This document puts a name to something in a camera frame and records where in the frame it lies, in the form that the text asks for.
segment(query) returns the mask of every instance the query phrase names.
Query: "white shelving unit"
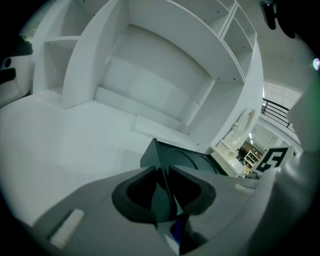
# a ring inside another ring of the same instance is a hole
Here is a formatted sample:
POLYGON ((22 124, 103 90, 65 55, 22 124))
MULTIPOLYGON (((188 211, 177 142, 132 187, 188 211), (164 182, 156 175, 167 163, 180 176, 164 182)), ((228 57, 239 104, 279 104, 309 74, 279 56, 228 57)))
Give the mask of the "white shelving unit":
POLYGON ((241 28, 243 29, 244 33, 246 34, 251 47, 254 48, 255 46, 255 41, 257 38, 257 33, 254 29, 254 26, 248 19, 247 15, 245 12, 241 9, 240 5, 237 5, 237 9, 234 13, 234 19, 239 23, 241 28))
POLYGON ((256 162, 259 161, 259 158, 257 158, 257 157, 251 152, 251 150, 250 150, 249 153, 246 154, 244 160, 246 160, 246 161, 251 165, 251 167, 253 167, 253 166, 256 164, 256 162))
POLYGON ((231 15, 229 13, 230 10, 218 0, 174 0, 174 2, 197 15, 203 22, 208 24, 218 37, 221 36, 231 15))
POLYGON ((209 143, 246 86, 256 33, 234 0, 57 0, 52 10, 36 35, 33 94, 61 109, 96 100, 209 143))

